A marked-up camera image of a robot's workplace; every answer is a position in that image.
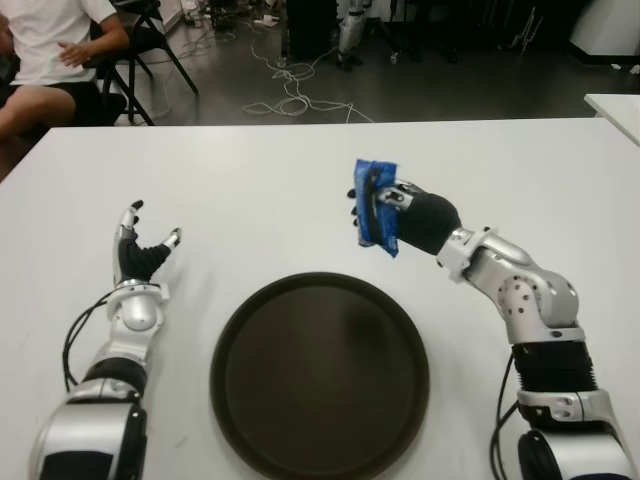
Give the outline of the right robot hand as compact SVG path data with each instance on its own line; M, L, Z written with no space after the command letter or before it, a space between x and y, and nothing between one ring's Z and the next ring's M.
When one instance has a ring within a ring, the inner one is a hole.
M453 231L461 227L451 202L412 183L399 181L370 197L351 189L347 197L364 208L363 213L357 208L351 211L360 244L379 245L391 255L397 254L396 242L401 240L435 256Z

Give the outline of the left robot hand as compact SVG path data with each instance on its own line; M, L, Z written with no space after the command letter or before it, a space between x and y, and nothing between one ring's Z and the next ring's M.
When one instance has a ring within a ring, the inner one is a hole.
M113 283L115 286L129 281L149 283L171 252L181 243L182 230L175 228L159 244L141 247L138 244L138 234L135 227L139 222L138 212L143 206L143 200L137 200L130 204L116 227L113 243Z

